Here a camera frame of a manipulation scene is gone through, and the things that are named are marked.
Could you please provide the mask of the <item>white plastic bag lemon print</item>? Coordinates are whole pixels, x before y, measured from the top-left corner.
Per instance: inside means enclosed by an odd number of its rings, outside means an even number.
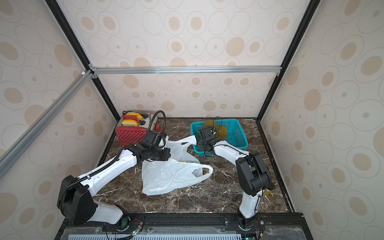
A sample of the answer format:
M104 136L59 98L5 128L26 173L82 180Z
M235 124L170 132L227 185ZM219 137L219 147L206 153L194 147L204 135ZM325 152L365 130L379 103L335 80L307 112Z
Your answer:
M196 144L195 136L178 141L167 141L165 147L171 150L168 161L144 161L142 193L147 196L163 195L208 179L214 169L210 165L201 164L187 151L189 146Z

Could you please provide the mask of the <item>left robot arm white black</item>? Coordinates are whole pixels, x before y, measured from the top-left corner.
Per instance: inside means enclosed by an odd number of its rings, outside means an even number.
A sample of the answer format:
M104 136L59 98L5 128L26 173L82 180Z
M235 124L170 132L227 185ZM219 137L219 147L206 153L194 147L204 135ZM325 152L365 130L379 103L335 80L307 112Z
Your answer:
M93 197L124 171L144 161L165 162L171 150L165 146L167 134L147 131L140 143L122 146L117 155L99 167L78 177L69 175L61 183L57 207L75 226L101 222L125 230L131 218L117 205L95 201Z

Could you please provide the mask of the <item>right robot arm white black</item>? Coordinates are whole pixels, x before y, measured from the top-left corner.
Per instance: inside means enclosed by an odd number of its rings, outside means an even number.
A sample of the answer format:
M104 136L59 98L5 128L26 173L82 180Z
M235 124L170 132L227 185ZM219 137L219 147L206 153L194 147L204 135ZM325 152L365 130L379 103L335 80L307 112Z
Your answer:
M240 220L246 224L257 216L264 191L271 182L271 175L263 157L257 151L248 152L230 145L216 137L214 127L199 130L198 147L222 157L236 166L243 198L239 207Z

